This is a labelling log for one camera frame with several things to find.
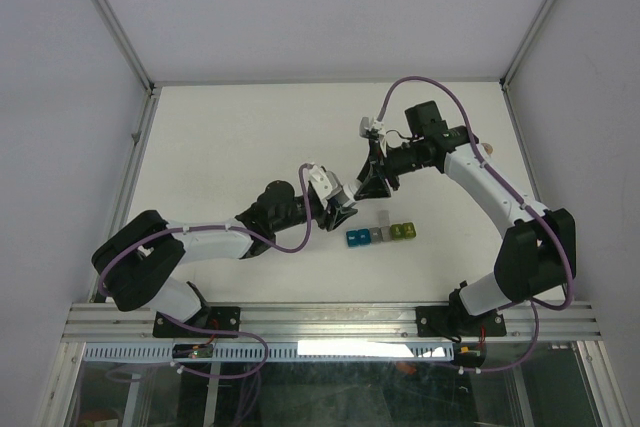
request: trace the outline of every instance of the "green block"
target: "green block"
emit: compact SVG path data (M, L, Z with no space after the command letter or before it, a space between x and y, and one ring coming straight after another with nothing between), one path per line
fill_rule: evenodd
M391 227L391 239L392 240L402 240L404 239L404 230L402 229L402 224L393 224Z
M416 238L416 227L415 225L413 225L413 222L406 222L402 224L402 232L404 234L405 239Z

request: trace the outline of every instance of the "robotic arm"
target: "robotic arm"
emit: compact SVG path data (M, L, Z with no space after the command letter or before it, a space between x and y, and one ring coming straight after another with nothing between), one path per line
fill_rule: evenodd
M353 182L343 185L332 172L309 165L308 209L304 192L295 196L290 184L275 181L247 210L213 226L181 224L163 219L156 211L146 211L101 246L92 263L103 273L130 246L158 234L141 244L144 251L136 248L116 261L103 275L105 285L122 311L146 306L201 327L209 307L194 285L170 277L178 264L256 257L273 245L277 232L310 219L330 232L357 213L356 202L390 197L391 191L399 188L401 175L435 167L473 197L503 237L493 272L471 285L463 282L450 294L445 319L448 332L455 334L461 326L494 309L562 285L566 272L558 249L525 206L489 174L487 165L498 170L486 151L482 150L485 160L478 160L467 128L450 129L435 102L407 109L405 116L412 137L395 148L387 145L381 121L363 119L360 135L368 140L369 154ZM527 199L524 192L519 193ZM533 199L526 203L560 240L575 276L575 225L571 215L564 209L550 211ZM171 233L160 236L162 232Z

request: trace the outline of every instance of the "gray wall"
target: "gray wall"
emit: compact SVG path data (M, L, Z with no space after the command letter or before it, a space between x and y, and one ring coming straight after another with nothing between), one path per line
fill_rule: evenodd
M640 424L640 0L560 0L512 88L541 195L576 217L578 295Z
M0 418L31 425L143 92L90 0L0 0Z

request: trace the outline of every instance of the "glass panel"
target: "glass panel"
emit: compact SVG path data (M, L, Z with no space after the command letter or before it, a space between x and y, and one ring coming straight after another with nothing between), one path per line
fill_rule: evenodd
M470 345L474 351L478 346ZM525 344L487 344L487 361ZM253 364L190 363L240 374ZM244 380L210 381L169 365L85 362L67 425L418 427L598 425L572 345L541 343L522 368L459 375L427 362L274 362ZM132 376L135 383L130 383Z

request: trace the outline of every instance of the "black bracket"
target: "black bracket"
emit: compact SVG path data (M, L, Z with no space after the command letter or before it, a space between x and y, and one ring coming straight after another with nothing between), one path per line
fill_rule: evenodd
M240 329L240 307L218 307L211 306L209 315L203 329L213 330L230 330L237 332ZM153 336L157 339L175 339L175 338L205 338L207 334L199 334L190 330L185 330L177 326L160 313L156 313L153 323ZM219 338L233 338L231 335L216 336Z
M448 305L416 307L418 337L480 337L482 327L486 337L506 337L504 317L496 311L460 324L455 330L449 326L451 307Z

